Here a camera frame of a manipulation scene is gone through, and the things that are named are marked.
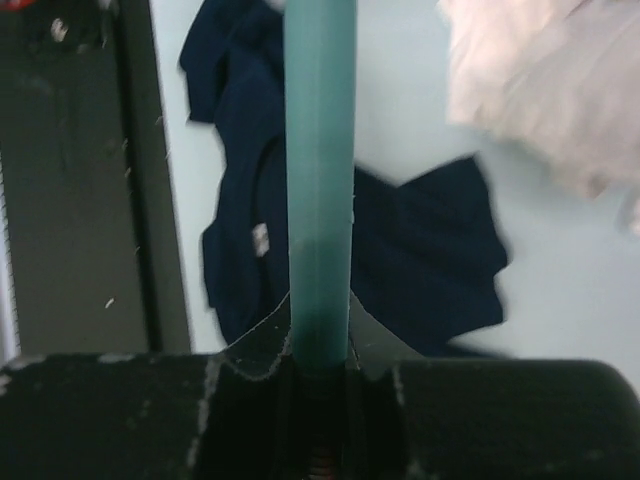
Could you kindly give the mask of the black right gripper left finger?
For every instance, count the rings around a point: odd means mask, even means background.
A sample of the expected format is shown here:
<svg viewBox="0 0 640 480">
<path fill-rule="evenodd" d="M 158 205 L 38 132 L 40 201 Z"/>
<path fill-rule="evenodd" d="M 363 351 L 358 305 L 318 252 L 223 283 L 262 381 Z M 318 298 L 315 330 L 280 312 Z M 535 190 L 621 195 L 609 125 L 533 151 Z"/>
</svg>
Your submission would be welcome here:
<svg viewBox="0 0 640 480">
<path fill-rule="evenodd" d="M 283 479 L 290 314 L 216 354 L 20 356 L 1 370 L 5 479 Z"/>
</svg>

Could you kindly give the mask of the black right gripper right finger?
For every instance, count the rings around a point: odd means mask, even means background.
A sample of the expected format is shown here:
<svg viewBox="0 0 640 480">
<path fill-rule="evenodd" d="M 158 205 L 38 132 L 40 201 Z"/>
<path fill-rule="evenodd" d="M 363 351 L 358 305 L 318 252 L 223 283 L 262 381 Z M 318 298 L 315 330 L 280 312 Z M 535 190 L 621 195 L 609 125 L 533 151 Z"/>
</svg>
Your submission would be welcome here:
<svg viewBox="0 0 640 480">
<path fill-rule="evenodd" d="M 357 479 L 635 479 L 639 400 L 593 360 L 426 358 L 350 305 Z"/>
</svg>

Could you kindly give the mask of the navy blue t-shirt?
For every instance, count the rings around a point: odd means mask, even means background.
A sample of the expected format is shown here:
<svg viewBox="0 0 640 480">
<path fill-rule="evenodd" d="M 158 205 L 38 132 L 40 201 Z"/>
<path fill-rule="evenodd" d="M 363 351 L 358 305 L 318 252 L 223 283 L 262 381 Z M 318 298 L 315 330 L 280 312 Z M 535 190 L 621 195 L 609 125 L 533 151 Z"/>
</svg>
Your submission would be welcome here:
<svg viewBox="0 0 640 480">
<path fill-rule="evenodd" d="M 226 168 L 201 237 L 208 301 L 227 342 L 289 290 L 283 19 L 263 1 L 207 1 L 180 67 L 192 121 L 213 125 Z M 500 324 L 508 263 L 474 156 L 392 185 L 357 169 L 351 288 L 364 310 L 421 355 L 469 358 L 452 339 Z"/>
</svg>

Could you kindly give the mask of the green hanger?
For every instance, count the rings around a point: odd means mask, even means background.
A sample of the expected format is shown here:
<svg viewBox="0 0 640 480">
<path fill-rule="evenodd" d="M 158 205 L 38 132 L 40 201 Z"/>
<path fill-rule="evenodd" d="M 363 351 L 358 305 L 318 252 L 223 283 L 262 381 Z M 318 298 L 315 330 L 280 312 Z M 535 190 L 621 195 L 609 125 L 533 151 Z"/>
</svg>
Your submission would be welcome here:
<svg viewBox="0 0 640 480">
<path fill-rule="evenodd" d="M 354 189 L 357 4 L 284 10 L 291 347 L 303 372 L 347 357 Z"/>
</svg>

